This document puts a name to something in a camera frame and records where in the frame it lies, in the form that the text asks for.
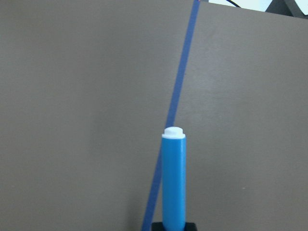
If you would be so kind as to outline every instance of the blue plastic tube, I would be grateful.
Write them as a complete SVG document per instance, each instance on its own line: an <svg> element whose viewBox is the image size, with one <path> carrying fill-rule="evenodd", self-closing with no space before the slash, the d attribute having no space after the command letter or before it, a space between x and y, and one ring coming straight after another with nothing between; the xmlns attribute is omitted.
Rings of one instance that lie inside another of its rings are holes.
<svg viewBox="0 0 308 231"><path fill-rule="evenodd" d="M166 231L184 231L186 137L183 129L168 127L162 135L163 225Z"/></svg>

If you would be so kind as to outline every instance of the cable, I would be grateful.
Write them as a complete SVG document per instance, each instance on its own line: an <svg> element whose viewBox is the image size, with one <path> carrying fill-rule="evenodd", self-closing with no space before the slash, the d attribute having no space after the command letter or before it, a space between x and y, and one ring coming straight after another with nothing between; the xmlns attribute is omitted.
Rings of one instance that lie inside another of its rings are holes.
<svg viewBox="0 0 308 231"><path fill-rule="evenodd" d="M238 5L238 4L236 4L235 2L233 2L233 1L231 1L231 0L226 0L227 2L230 2L232 5L234 5L234 6L236 6L236 7L239 7L240 8L240 6Z"/></svg>

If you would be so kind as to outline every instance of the cylindrical object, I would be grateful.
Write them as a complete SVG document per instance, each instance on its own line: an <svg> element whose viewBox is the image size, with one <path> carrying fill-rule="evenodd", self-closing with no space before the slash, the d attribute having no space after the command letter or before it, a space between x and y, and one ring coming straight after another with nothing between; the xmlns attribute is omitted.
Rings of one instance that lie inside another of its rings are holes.
<svg viewBox="0 0 308 231"><path fill-rule="evenodd" d="M163 225L166 231L184 231L186 137L169 127L162 135Z"/></svg>

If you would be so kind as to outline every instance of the white background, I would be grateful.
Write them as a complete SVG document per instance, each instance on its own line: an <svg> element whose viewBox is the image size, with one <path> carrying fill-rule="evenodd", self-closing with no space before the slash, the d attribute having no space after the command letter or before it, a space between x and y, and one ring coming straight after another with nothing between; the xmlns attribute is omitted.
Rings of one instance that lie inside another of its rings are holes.
<svg viewBox="0 0 308 231"><path fill-rule="evenodd" d="M272 0L233 0L240 7L255 10L255 11L265 11L270 5ZM233 6L226 0L209 0L210 3L222 4L227 6Z"/></svg>

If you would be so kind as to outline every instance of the black base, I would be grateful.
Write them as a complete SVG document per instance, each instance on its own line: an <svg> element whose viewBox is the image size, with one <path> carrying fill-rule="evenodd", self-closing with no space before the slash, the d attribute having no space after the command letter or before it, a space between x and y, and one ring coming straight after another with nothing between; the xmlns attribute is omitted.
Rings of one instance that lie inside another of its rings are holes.
<svg viewBox="0 0 308 231"><path fill-rule="evenodd" d="M152 223L152 231L166 231L166 230L162 222L154 222ZM198 231L198 230L195 223L186 222L184 231Z"/></svg>

